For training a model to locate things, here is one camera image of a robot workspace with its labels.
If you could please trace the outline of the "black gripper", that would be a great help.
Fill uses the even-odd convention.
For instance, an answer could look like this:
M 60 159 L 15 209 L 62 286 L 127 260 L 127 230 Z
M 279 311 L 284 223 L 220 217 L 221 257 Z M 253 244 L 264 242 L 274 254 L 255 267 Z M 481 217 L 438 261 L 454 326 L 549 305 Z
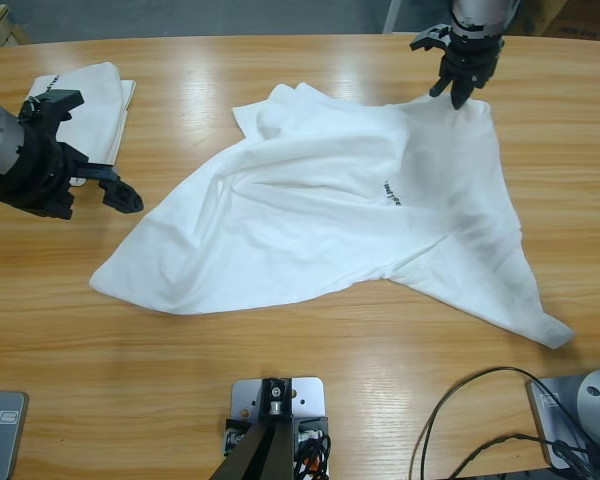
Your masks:
M 16 161 L 0 174 L 0 202 L 41 216 L 69 220 L 74 196 L 70 180 L 80 174 L 98 181 L 102 203 L 123 214 L 141 212 L 141 196 L 109 165 L 90 163 L 87 157 L 42 129 L 18 123 L 23 144 L 16 148 Z
M 454 109 L 460 109 L 473 91 L 482 89 L 493 76 L 503 46 L 501 36 L 475 40 L 452 34 L 441 60 L 439 79 L 429 95 L 438 97 L 452 84 L 451 103 Z

